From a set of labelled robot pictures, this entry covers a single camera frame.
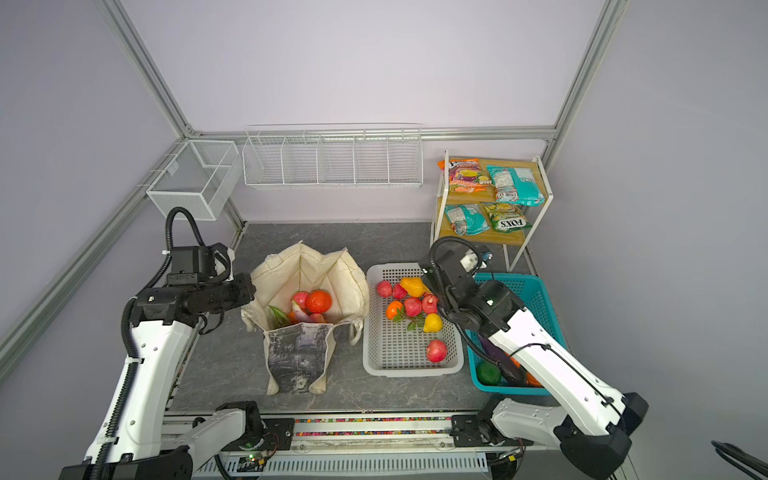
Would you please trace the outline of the teal snack bag top shelf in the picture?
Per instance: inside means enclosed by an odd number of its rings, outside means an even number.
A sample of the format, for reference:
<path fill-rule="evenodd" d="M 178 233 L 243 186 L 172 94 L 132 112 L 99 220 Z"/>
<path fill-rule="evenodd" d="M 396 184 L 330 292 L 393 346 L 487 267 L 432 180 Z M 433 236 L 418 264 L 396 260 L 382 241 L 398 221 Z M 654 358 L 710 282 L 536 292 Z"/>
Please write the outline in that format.
<path fill-rule="evenodd" d="M 535 207 L 544 202 L 532 169 L 489 165 L 487 170 L 497 203 Z"/>

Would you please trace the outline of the teal snack bag shelf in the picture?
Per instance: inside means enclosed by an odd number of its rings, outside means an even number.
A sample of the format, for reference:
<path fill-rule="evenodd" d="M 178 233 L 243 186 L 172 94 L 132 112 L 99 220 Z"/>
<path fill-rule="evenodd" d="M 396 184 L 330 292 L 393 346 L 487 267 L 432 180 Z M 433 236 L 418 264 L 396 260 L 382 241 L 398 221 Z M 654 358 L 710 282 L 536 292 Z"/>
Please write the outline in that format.
<path fill-rule="evenodd" d="M 452 231 L 463 237 L 487 232 L 490 225 L 479 204 L 448 205 L 445 209 Z"/>
<path fill-rule="evenodd" d="M 489 165 L 487 170 L 497 203 L 535 207 L 544 202 L 532 169 Z"/>

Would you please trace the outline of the light purple striped eggplant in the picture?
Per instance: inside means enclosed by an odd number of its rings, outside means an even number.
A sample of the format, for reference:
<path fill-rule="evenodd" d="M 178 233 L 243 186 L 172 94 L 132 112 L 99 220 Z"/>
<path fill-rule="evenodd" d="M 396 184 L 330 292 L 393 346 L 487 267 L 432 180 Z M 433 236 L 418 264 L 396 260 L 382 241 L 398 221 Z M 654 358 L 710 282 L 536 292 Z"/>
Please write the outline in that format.
<path fill-rule="evenodd" d="M 298 303 L 291 301 L 291 315 L 296 323 L 312 323 L 313 320 Z"/>

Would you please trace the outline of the cream canvas grocery bag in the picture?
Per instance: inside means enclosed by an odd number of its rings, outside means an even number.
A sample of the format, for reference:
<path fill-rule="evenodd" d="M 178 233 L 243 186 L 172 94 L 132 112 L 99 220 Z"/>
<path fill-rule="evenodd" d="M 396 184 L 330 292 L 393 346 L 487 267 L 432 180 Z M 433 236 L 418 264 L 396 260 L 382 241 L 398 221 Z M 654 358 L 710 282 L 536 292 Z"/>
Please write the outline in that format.
<path fill-rule="evenodd" d="M 249 278 L 256 293 L 241 316 L 248 331 L 263 333 L 266 393 L 324 393 L 335 331 L 346 326 L 352 346 L 363 332 L 363 271 L 345 249 L 323 254 L 299 242 L 267 256 Z"/>

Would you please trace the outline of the red tomato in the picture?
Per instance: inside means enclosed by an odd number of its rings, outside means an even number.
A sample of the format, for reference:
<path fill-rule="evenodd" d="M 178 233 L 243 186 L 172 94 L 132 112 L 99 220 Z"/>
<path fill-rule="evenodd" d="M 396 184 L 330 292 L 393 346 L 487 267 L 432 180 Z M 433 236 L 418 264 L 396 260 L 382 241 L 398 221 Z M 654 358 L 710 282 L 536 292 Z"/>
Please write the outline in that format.
<path fill-rule="evenodd" d="M 306 310 L 312 313 L 324 314 L 330 310 L 333 306 L 332 295 L 325 290 L 314 290 L 310 292 L 310 295 L 306 302 Z"/>

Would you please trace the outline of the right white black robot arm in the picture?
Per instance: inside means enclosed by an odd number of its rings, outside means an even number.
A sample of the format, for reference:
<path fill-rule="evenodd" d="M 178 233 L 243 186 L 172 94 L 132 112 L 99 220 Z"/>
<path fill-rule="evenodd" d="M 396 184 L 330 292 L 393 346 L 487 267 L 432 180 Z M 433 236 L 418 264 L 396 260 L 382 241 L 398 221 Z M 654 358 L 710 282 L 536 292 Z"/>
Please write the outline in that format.
<path fill-rule="evenodd" d="M 625 462 L 631 436 L 649 405 L 599 379 L 557 342 L 524 301 L 501 281 L 477 282 L 490 255 L 459 237 L 434 241 L 420 261 L 423 280 L 438 298 L 438 313 L 471 350 L 483 350 L 469 332 L 500 349 L 557 401 L 549 409 L 498 396 L 479 416 L 491 433 L 556 447 L 583 474 L 610 478 Z"/>

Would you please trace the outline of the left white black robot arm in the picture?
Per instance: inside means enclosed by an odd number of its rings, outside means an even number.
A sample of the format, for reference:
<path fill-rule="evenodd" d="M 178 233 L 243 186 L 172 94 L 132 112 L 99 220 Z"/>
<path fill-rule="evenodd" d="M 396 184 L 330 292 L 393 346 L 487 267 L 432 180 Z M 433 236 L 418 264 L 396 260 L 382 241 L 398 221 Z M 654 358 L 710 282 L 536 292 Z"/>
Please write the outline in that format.
<path fill-rule="evenodd" d="M 256 289 L 233 274 L 227 248 L 205 244 L 192 214 L 177 206 L 165 221 L 164 262 L 126 303 L 120 334 L 126 351 L 113 399 L 85 458 L 63 479 L 189 479 L 227 446 L 279 450 L 254 401 L 228 402 L 165 441 L 166 405 L 185 355 L 210 330 L 207 317 L 250 303 Z"/>

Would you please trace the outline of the teal snack bag lower shelf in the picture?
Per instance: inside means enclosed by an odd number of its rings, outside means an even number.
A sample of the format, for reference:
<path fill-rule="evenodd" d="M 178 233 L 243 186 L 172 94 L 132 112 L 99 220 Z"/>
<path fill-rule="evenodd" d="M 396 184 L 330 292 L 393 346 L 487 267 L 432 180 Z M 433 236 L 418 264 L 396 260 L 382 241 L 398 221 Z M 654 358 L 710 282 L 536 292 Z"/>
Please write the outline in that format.
<path fill-rule="evenodd" d="M 479 204 L 448 205 L 445 209 L 452 231 L 463 237 L 487 232 L 490 225 Z"/>

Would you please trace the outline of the green Foxs candy bag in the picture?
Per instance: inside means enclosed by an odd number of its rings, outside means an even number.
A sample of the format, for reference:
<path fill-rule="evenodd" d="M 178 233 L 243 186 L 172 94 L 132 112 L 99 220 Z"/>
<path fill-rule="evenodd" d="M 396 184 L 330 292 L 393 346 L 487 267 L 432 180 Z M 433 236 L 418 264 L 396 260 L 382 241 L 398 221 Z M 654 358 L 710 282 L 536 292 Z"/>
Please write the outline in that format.
<path fill-rule="evenodd" d="M 512 233 L 531 227 L 522 210 L 514 204 L 484 203 L 491 228 L 498 233 Z"/>

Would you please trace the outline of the orange snack bag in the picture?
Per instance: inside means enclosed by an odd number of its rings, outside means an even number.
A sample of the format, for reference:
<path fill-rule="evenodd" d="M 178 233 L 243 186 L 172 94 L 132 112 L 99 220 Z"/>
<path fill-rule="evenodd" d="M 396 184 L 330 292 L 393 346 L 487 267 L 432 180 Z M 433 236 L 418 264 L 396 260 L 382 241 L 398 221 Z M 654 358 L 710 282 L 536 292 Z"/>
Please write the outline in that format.
<path fill-rule="evenodd" d="M 476 193 L 492 186 L 478 159 L 441 160 L 437 165 L 442 171 L 448 169 L 448 188 L 452 192 Z"/>

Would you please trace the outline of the yellow pear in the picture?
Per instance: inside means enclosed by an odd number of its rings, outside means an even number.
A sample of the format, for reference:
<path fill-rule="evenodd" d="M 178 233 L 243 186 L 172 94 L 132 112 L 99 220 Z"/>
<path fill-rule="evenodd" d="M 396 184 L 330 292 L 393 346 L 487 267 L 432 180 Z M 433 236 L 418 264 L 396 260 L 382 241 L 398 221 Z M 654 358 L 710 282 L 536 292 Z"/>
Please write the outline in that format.
<path fill-rule="evenodd" d="M 429 289 L 423 283 L 421 277 L 403 278 L 399 285 L 406 291 L 407 295 L 413 298 L 422 298 L 429 293 Z"/>

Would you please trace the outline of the yellow lemon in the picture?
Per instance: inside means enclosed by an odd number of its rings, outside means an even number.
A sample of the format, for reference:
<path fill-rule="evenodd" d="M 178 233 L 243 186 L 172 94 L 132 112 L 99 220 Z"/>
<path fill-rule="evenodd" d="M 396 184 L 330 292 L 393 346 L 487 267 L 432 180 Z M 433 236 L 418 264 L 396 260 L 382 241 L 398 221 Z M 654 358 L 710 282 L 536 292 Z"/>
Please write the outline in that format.
<path fill-rule="evenodd" d="M 423 325 L 424 333 L 437 333 L 443 328 L 443 321 L 436 313 L 430 313 L 426 316 Z"/>

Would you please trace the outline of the leafy red twig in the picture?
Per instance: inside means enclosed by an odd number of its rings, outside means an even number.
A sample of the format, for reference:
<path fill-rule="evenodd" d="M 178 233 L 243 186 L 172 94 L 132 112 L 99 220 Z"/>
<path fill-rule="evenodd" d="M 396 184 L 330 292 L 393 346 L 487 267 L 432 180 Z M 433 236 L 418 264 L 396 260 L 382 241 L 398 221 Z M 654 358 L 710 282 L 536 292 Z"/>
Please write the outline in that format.
<path fill-rule="evenodd" d="M 404 322 L 406 324 L 406 329 L 408 331 L 419 331 L 423 329 L 424 320 L 426 318 L 425 313 L 421 313 L 417 317 L 410 318 L 406 314 L 403 316 L 403 319 L 399 322 L 394 323 L 402 323 Z"/>

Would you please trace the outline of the small orange tangerine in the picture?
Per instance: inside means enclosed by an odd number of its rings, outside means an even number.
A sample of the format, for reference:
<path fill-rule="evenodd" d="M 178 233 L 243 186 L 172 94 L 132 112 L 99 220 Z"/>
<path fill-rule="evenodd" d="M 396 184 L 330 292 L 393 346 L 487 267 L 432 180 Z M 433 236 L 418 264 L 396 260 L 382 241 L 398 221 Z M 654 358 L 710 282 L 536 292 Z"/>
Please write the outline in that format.
<path fill-rule="evenodd" d="M 393 322 L 399 322 L 405 315 L 405 307 L 401 301 L 395 300 L 386 308 L 386 317 Z"/>

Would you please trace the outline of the teal plastic vegetable basket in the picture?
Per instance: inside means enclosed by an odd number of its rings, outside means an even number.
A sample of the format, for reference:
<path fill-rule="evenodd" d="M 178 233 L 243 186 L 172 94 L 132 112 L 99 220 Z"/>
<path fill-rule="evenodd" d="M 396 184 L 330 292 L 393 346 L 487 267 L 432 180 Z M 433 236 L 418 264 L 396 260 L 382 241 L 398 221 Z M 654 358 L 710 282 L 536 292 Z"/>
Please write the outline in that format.
<path fill-rule="evenodd" d="M 524 304 L 527 312 L 522 319 L 511 320 L 512 329 L 504 334 L 502 345 L 504 352 L 513 352 L 517 348 L 529 343 L 548 343 L 553 346 L 557 342 L 562 350 L 567 349 L 557 315 L 554 311 L 548 289 L 545 283 L 536 276 L 515 273 L 478 273 L 475 276 L 478 284 L 490 280 L 497 280 L 511 290 Z M 467 347 L 470 362 L 470 374 L 472 382 L 477 389 L 485 393 L 500 394 L 505 396 L 524 397 L 552 397 L 550 392 L 542 387 L 530 387 L 509 385 L 502 377 L 498 386 L 481 385 L 475 373 L 477 365 L 483 361 L 470 347 Z"/>

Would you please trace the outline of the white plastic fruit basket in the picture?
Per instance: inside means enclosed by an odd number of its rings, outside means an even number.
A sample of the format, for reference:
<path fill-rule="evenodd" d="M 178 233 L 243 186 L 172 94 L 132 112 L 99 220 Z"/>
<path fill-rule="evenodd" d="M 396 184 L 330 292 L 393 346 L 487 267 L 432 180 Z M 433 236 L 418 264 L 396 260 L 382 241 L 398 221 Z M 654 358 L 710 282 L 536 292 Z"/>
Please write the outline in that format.
<path fill-rule="evenodd" d="M 452 325 L 426 333 L 421 320 L 407 316 L 390 320 L 386 316 L 392 300 L 378 295 L 377 284 L 388 281 L 395 285 L 404 278 L 421 275 L 416 263 L 385 263 L 368 269 L 370 313 L 363 329 L 363 366 L 367 373 L 382 377 L 430 377 L 454 374 L 463 368 L 462 341 Z M 447 348 L 446 357 L 437 363 L 427 358 L 427 347 L 434 340 Z"/>

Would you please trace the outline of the green avocado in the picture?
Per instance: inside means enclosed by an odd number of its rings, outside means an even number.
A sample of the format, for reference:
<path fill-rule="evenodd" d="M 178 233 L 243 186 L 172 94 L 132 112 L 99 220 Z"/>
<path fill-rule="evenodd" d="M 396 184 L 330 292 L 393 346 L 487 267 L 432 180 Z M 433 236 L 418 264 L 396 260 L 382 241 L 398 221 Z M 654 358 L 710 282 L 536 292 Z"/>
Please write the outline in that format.
<path fill-rule="evenodd" d="M 475 370 L 477 380 L 481 385 L 498 386 L 502 381 L 502 373 L 498 366 L 481 361 Z"/>

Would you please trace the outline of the small white mesh basket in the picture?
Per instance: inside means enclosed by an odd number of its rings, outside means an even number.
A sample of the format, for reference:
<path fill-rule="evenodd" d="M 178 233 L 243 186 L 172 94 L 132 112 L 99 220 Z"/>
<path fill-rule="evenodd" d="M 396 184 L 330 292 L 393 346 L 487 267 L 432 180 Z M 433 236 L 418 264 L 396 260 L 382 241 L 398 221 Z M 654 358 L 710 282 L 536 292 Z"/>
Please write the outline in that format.
<path fill-rule="evenodd" d="M 234 141 L 187 140 L 150 183 L 147 195 L 163 215 L 183 207 L 197 221 L 215 221 L 242 175 Z"/>

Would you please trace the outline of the orange bell pepper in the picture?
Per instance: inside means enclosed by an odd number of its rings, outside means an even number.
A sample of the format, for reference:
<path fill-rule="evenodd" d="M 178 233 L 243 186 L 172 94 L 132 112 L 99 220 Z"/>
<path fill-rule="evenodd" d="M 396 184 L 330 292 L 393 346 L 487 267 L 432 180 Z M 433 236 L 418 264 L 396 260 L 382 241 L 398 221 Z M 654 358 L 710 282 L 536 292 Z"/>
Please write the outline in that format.
<path fill-rule="evenodd" d="M 543 385 L 528 371 L 525 372 L 526 384 L 530 387 L 542 388 Z"/>

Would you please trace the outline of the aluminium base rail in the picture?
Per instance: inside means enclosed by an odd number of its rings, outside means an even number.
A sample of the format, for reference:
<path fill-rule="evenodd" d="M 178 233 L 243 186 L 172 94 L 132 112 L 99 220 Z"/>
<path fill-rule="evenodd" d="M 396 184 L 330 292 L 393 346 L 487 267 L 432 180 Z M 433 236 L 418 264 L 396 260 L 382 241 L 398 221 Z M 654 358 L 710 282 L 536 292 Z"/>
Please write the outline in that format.
<path fill-rule="evenodd" d="M 289 478 L 407 475 L 489 479 L 538 451 L 559 453 L 554 438 L 516 427 L 509 435 L 477 413 L 266 415 L 263 438 L 235 440 L 195 468 L 197 477 Z"/>

